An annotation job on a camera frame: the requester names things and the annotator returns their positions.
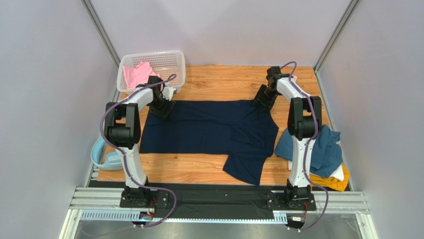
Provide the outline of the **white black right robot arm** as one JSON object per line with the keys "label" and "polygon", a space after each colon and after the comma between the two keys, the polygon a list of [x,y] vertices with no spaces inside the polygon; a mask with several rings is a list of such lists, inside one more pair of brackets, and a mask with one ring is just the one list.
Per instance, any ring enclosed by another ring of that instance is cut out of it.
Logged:
{"label": "white black right robot arm", "polygon": [[292,169],[283,193],[277,202],[288,210],[307,208],[312,201],[310,164],[313,145],[322,126],[321,98],[304,91],[292,74],[282,74],[281,67],[267,69],[268,83],[258,90],[253,104],[263,112],[272,109],[278,95],[290,103],[287,129],[292,137]]}

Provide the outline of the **navy blue t shirt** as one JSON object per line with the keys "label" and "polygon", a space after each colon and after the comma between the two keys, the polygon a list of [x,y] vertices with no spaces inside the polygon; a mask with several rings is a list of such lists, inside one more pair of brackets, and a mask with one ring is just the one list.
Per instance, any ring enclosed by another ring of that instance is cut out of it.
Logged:
{"label": "navy blue t shirt", "polygon": [[258,186],[278,130],[251,100],[177,101],[168,119],[148,114],[139,152],[227,155],[223,171]]}

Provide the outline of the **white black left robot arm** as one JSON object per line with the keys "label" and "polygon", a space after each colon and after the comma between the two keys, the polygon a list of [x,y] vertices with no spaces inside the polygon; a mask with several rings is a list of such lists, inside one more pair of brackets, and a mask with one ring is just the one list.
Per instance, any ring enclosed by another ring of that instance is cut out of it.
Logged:
{"label": "white black left robot arm", "polygon": [[147,208],[152,212],[157,204],[155,195],[159,188],[150,187],[138,153],[141,139],[139,112],[149,107],[150,113],[167,120],[175,105],[172,100],[174,90],[166,84],[176,78],[176,74],[162,80],[150,76],[147,83],[140,84],[125,99],[109,102],[101,119],[101,136],[118,153],[125,173],[125,187],[121,194],[120,207]]}

